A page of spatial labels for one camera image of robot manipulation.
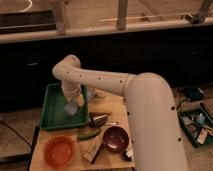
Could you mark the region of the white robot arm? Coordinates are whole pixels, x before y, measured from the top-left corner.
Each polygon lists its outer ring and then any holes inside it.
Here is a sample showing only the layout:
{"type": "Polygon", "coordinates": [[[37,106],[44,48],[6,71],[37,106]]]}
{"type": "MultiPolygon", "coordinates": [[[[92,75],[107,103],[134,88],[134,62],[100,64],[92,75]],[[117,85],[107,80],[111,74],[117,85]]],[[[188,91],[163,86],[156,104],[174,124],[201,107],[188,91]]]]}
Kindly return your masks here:
{"type": "Polygon", "coordinates": [[[69,55],[52,69],[67,100],[87,85],[124,98],[136,171],[188,171],[172,90],[155,73],[139,75],[86,70],[69,55]]]}

